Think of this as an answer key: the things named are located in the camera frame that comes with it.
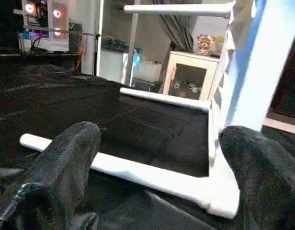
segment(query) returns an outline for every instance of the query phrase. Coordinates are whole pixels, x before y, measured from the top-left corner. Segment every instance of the black fabric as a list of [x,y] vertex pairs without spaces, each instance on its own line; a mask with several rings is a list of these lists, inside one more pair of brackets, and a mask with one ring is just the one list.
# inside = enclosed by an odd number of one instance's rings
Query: black fabric
[[295,135],[231,126],[220,143],[259,227],[295,229]]
[[[115,82],[51,65],[12,65],[12,68],[0,65],[2,192],[21,177],[39,155],[20,146],[23,133],[53,139],[83,120],[101,129],[101,152],[197,177],[208,176],[208,115],[121,95],[120,87]],[[295,152],[295,137],[279,135],[276,130],[267,132],[264,135],[280,139],[284,148]],[[249,152],[237,151],[236,155],[224,151],[224,154],[233,169],[248,165],[247,161],[239,165],[234,159],[247,157]],[[261,166],[264,159],[263,153],[261,156],[257,153],[252,164],[264,167]],[[267,159],[265,164],[274,163]],[[269,170],[274,176],[272,167],[266,168],[266,173]],[[239,184],[247,183],[247,177],[240,176],[240,170],[235,172]],[[247,173],[251,178],[256,176],[255,171]],[[261,180],[267,183],[269,178]],[[281,194],[278,190],[274,192],[277,196]],[[89,171],[85,197],[75,208],[71,229],[272,229],[265,228],[260,221],[264,214],[259,217],[259,207],[253,209],[253,202],[258,198],[251,198],[242,192],[238,213],[228,220],[207,214],[191,201]]]
[[286,91],[281,100],[281,105],[278,106],[276,112],[295,117],[295,92]]
[[207,114],[124,96],[118,83],[62,68],[18,68],[0,67],[1,162],[32,153],[19,145],[24,133],[52,139],[87,120],[102,130],[101,152],[208,176]]
[[0,0],[0,52],[18,52],[16,32],[23,30],[23,17],[13,13],[13,9],[20,9],[20,1]]
[[90,122],[58,135],[5,191],[0,229],[69,229],[100,141],[99,128]]

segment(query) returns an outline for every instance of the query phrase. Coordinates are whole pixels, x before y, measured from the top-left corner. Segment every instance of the white plastic frame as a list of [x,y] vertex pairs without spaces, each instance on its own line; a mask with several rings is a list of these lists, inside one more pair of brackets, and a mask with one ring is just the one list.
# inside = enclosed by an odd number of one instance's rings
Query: white plastic frame
[[[194,177],[166,169],[141,164],[134,161],[98,153],[91,169],[132,181],[162,192],[175,195],[197,203],[210,214],[232,219],[239,206],[239,189],[235,176],[226,162],[221,149],[216,148],[217,135],[214,130],[213,112],[210,102],[190,100],[186,105],[179,97],[142,92],[121,88],[122,94],[145,98],[182,107],[208,112],[208,146],[209,146],[209,177]],[[43,151],[52,140],[24,134],[20,138],[22,146]]]

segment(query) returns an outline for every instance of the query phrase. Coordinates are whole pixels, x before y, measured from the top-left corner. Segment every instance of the white wall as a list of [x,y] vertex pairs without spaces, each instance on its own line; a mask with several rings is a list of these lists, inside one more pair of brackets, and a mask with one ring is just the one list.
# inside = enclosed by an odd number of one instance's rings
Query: white wall
[[[70,20],[81,23],[83,32],[95,33],[98,29],[100,0],[69,0],[68,3]],[[93,74],[95,37],[83,36],[82,39],[87,41],[87,51],[81,61],[81,70],[83,73]]]
[[[203,0],[202,4],[223,4],[231,2],[232,0]],[[224,37],[227,30],[228,19],[218,17],[197,17],[195,27],[192,33],[193,36],[193,50],[197,49],[197,36],[201,34],[212,35],[214,37]]]
[[112,36],[115,39],[123,39],[129,44],[129,37],[132,25],[132,15],[114,9],[113,0],[104,1],[103,12],[103,36]]

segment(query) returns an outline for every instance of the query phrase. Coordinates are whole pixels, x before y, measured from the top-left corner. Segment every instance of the white bar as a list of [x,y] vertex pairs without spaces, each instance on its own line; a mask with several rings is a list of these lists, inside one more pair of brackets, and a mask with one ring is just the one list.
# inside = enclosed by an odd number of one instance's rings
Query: white bar
[[208,171],[209,175],[213,169],[213,165],[216,157],[216,146],[215,146],[215,131],[214,131],[214,120],[211,108],[208,111]]
[[126,13],[196,15],[229,18],[234,2],[225,4],[126,5]]
[[99,11],[99,37],[97,42],[97,55],[96,55],[96,76],[100,76],[100,61],[101,61],[101,44],[102,44],[102,30],[103,30],[103,12],[104,12],[104,0],[100,0]]
[[[140,4],[140,0],[135,0],[135,4]],[[134,61],[134,48],[136,41],[136,31],[138,24],[138,14],[134,13],[132,17],[132,28],[129,37],[129,47],[126,65],[126,75],[125,75],[125,85],[132,85],[132,71],[133,71],[133,61]]]
[[163,102],[167,104],[177,105],[180,107],[197,109],[204,112],[208,112],[210,107],[210,101],[200,101],[200,100],[193,100],[193,99],[182,98],[182,97],[174,97],[174,96],[169,96],[169,95],[164,95],[164,94],[154,93],[154,92],[146,92],[141,90],[121,88],[120,93],[129,95],[129,96],[148,99],[148,100],[152,100],[156,102]]
[[273,119],[270,119],[267,117],[264,119],[263,125],[295,134],[295,126],[294,125],[284,123],[281,121],[277,121],[277,120],[273,120]]
[[[45,150],[51,142],[31,134],[24,134],[20,138],[22,146],[37,151]],[[221,165],[222,160],[218,159],[215,163]],[[238,210],[239,189],[231,178],[197,178],[100,152],[96,154],[91,169],[191,200],[217,216],[232,219]]]

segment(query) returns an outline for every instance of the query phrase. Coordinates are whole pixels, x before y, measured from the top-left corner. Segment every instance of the white pipe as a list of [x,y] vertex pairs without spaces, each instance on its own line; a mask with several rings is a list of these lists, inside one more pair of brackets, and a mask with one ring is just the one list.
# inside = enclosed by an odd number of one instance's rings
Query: white pipe
[[104,0],[100,0],[99,11],[99,37],[97,42],[97,55],[96,55],[96,76],[100,76],[100,62],[101,62],[101,44],[102,44],[102,30],[103,30],[103,12],[104,12]]
[[284,123],[281,121],[277,121],[274,119],[270,119],[267,117],[264,119],[263,125],[295,134],[295,126],[294,125]]
[[[45,150],[51,142],[31,134],[24,134],[20,138],[22,146],[36,151]],[[232,219],[238,210],[239,190],[233,182],[223,180],[223,177],[220,180],[215,177],[197,178],[100,152],[96,154],[91,169],[191,200],[217,216]]]
[[212,172],[213,165],[216,157],[216,146],[215,146],[215,130],[212,110],[208,111],[208,163],[209,163],[209,174]]
[[235,3],[225,4],[166,4],[166,5],[126,5],[126,13],[140,14],[173,14],[196,15],[229,18],[231,9]]
[[154,92],[146,92],[141,90],[133,90],[128,88],[121,88],[120,93],[129,96],[148,99],[156,102],[163,102],[167,104],[177,105],[185,108],[197,109],[208,112],[210,101],[199,101],[182,97],[174,97]]

